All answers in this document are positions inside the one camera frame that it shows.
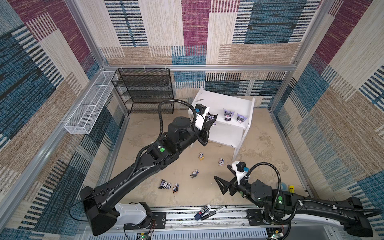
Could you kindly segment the grey purple Kuromi figure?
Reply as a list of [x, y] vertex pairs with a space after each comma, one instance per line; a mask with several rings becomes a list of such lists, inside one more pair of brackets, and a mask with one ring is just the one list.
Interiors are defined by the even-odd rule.
[[192, 172], [192, 174], [190, 176], [193, 179], [193, 178], [197, 177], [198, 174], [199, 174], [199, 170], [196, 169], [195, 171]]

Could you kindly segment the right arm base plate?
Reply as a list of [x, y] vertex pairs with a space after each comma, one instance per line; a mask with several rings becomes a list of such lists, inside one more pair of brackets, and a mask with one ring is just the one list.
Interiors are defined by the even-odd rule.
[[264, 209], [248, 209], [247, 219], [250, 226], [270, 225], [270, 223], [265, 219]]

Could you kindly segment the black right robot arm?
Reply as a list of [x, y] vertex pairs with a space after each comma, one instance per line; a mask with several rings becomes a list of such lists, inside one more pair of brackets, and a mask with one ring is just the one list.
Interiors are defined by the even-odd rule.
[[[277, 189], [260, 180], [249, 183], [252, 171], [260, 166], [268, 166], [275, 171], [279, 184]], [[383, 213], [381, 209], [363, 208], [360, 199], [355, 197], [344, 201], [326, 201], [282, 191], [280, 186], [282, 180], [278, 169], [267, 162], [260, 162], [247, 168], [244, 162], [235, 161], [227, 168], [234, 175], [231, 181], [228, 182], [217, 176], [214, 179], [222, 194], [229, 193], [233, 196], [239, 193], [257, 206], [256, 209], [247, 211], [247, 219], [251, 226], [290, 226], [297, 217], [303, 216], [305, 221], [309, 221], [310, 217], [314, 216], [328, 225], [335, 222], [351, 236], [371, 238], [373, 229], [369, 218]]]

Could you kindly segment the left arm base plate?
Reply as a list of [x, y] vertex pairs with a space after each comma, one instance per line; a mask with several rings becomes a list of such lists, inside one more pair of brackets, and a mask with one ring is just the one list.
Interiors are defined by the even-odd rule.
[[165, 229], [166, 228], [167, 213], [166, 212], [154, 212], [150, 221], [149, 229]]

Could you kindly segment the purple hood Kuromi figure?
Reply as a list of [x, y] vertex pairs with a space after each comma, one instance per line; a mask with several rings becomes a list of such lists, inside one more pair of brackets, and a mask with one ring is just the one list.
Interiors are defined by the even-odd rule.
[[244, 123], [246, 120], [248, 119], [248, 117], [245, 117], [243, 115], [240, 115], [239, 113], [237, 113], [237, 119], [236, 121], [240, 124]]

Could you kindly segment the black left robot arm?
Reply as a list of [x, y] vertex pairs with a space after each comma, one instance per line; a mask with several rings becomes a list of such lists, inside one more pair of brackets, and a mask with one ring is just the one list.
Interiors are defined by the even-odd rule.
[[[175, 118], [164, 132], [162, 106], [169, 103], [179, 103], [188, 107], [193, 118]], [[160, 133], [158, 138], [137, 154], [134, 163], [116, 177], [96, 187], [85, 187], [81, 190], [81, 203], [84, 206], [87, 222], [94, 236], [99, 236], [110, 230], [118, 221], [139, 228], [146, 228], [153, 223], [153, 213], [145, 202], [129, 205], [127, 210], [120, 210], [120, 200], [150, 176], [160, 172], [176, 161], [180, 154], [198, 141], [206, 146], [209, 141], [209, 131], [217, 115], [212, 115], [209, 109], [201, 104], [193, 107], [191, 104], [176, 99], [166, 99], [158, 104]]]

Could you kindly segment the striped purple Kuromi figure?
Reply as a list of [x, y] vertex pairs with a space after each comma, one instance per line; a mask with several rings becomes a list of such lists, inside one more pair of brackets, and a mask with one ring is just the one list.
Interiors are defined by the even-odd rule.
[[208, 122], [212, 125], [216, 125], [217, 118], [218, 118], [218, 115], [213, 115], [211, 113], [208, 113], [206, 116], [206, 122]]

